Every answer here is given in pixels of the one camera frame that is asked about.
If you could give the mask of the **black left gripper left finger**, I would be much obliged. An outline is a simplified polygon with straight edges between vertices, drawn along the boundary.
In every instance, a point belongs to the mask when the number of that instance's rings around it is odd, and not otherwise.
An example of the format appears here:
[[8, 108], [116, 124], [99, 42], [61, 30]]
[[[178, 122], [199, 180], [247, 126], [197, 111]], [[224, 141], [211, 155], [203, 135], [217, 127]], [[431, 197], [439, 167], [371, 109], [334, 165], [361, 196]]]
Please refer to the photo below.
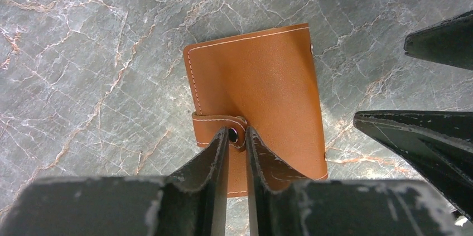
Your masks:
[[28, 185], [2, 235], [223, 235], [229, 131], [168, 176], [48, 177]]

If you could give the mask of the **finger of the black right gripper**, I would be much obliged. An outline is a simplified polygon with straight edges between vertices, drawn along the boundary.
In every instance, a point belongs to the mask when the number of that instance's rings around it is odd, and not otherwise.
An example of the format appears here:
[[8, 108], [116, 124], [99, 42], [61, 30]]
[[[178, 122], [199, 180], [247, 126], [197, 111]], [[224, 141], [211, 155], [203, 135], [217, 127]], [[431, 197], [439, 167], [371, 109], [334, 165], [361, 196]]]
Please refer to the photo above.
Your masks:
[[353, 126], [406, 160], [472, 220], [472, 113], [356, 112]]
[[472, 11], [406, 36], [407, 56], [472, 70]]

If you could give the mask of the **brown leather card holder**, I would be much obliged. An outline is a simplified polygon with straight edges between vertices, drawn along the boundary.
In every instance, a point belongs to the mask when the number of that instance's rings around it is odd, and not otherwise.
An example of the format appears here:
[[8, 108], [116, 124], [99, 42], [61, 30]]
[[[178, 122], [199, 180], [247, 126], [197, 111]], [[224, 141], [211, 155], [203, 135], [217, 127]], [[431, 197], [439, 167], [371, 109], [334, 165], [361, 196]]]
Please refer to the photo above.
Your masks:
[[188, 45], [183, 50], [196, 143], [229, 128], [227, 196], [246, 196], [246, 130], [304, 176], [328, 177], [309, 26], [271, 28]]

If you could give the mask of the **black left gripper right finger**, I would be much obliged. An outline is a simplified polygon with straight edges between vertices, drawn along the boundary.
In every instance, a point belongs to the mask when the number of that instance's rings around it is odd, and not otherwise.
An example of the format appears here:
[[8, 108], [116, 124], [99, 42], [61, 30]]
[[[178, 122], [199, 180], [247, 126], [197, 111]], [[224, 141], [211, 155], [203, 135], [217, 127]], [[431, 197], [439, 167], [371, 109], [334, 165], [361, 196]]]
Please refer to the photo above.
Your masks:
[[246, 131], [251, 235], [459, 235], [427, 180], [315, 181]]

